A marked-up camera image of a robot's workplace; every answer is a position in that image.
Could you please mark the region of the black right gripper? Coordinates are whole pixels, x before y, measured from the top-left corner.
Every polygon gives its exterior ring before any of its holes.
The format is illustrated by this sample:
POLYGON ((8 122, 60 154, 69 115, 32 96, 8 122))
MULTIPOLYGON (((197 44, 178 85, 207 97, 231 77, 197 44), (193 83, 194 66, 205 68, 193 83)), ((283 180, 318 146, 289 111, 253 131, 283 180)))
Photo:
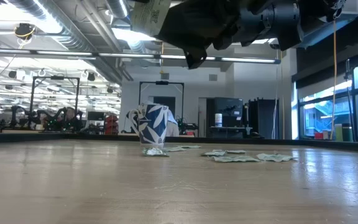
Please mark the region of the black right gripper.
POLYGON ((189 69, 198 68, 207 57, 206 49, 239 17, 238 0, 187 0, 168 9, 158 40, 185 51, 189 69))

